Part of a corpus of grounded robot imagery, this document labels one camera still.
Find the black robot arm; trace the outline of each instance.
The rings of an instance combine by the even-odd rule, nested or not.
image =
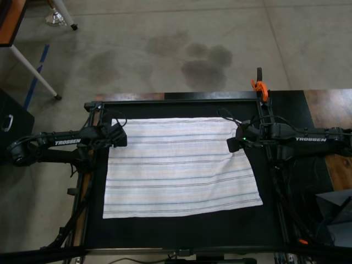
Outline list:
[[[276,146],[278,161],[333,153],[352,157],[351,129],[297,129],[288,122],[263,123],[256,128],[256,121],[248,120],[238,124],[236,136],[227,140],[230,152],[252,147]]]
[[[74,151],[51,150],[50,147],[77,144]],[[83,127],[79,131],[39,133],[13,142],[7,150],[15,166],[29,166],[35,162],[70,163],[77,169],[90,167],[90,150],[110,146],[126,146],[123,126],[99,122],[97,126]]]

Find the stand base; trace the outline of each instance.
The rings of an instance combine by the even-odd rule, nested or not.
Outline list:
[[[52,13],[45,18],[46,24],[49,26],[66,25],[64,18],[55,8],[51,9],[51,12]]]

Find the cloth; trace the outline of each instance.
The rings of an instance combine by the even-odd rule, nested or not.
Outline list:
[[[226,139],[236,128],[222,118],[128,120],[127,147],[109,150],[103,218],[179,217],[262,205],[245,152],[228,151]]]

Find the wooden table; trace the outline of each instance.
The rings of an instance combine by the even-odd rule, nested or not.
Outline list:
[[[26,0],[12,0],[12,5],[0,27],[0,47],[11,47],[26,11]]]
[[[313,90],[304,92],[307,104],[315,127],[352,127],[352,89],[351,90]],[[164,100],[165,93],[142,93],[142,94],[114,94],[98,95],[96,101],[144,101]],[[334,189],[345,190],[352,188],[352,158],[339,155],[326,157],[326,164],[334,186]],[[83,191],[88,186],[90,175],[83,178]],[[83,213],[76,225],[74,246],[81,245],[81,237],[84,226]]]
[[[13,45],[16,34],[21,25],[26,7],[29,1],[27,0],[12,0],[11,7],[5,17],[3,24],[0,27],[0,47],[9,48],[13,54],[20,60],[30,72],[44,85],[46,89],[54,96],[56,100],[61,100],[50,84],[40,75],[40,73],[30,64],[30,62],[20,53],[20,51]],[[54,0],[64,16],[64,19],[71,25],[73,30],[77,30],[77,25],[74,24],[71,16],[69,15],[66,6],[62,0]]]

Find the table leg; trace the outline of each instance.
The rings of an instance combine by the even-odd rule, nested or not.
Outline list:
[[[61,100],[61,96],[58,95],[54,89],[52,89],[52,87],[47,83],[47,81],[42,77],[42,75],[37,72],[37,70],[29,63],[29,61],[22,55],[22,53],[20,53],[20,51],[14,45],[10,47],[10,50],[17,57],[17,59],[19,59],[23,63],[23,65],[25,65],[27,69],[34,74],[34,76],[45,86],[45,88],[52,93],[56,100]]]
[[[55,6],[59,9],[61,15],[64,17],[66,23],[71,26],[73,30],[77,30],[77,24],[73,22],[73,19],[71,18],[70,14],[67,11],[67,8],[65,4],[62,2],[62,0],[53,0],[55,3]]]

